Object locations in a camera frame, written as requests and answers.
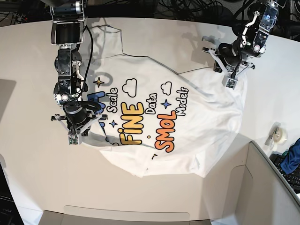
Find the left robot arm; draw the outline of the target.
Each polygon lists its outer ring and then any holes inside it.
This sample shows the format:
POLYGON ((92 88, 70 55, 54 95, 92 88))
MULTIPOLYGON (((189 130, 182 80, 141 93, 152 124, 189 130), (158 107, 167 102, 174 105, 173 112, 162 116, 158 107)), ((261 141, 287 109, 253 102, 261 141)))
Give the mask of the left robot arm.
POLYGON ((249 0, 243 4, 234 16, 246 10, 247 21, 233 28, 237 39, 232 44, 221 43, 212 54, 216 57, 213 70, 236 75, 241 66, 255 68, 248 60, 265 53, 270 31, 285 5, 285 0, 249 0))

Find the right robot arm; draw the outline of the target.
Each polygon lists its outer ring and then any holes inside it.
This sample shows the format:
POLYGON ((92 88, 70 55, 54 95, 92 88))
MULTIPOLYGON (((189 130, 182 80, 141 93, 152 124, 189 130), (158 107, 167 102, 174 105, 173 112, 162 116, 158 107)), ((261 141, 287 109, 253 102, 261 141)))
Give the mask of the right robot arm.
POLYGON ((59 46, 54 67, 58 81, 53 90, 57 105, 64 115, 56 114, 52 120, 59 121, 68 132, 70 144, 79 144, 82 135, 87 135, 91 112, 86 109, 82 94, 88 90, 85 76, 80 73, 82 57, 79 53, 86 25, 85 0, 52 0, 51 43, 59 46))

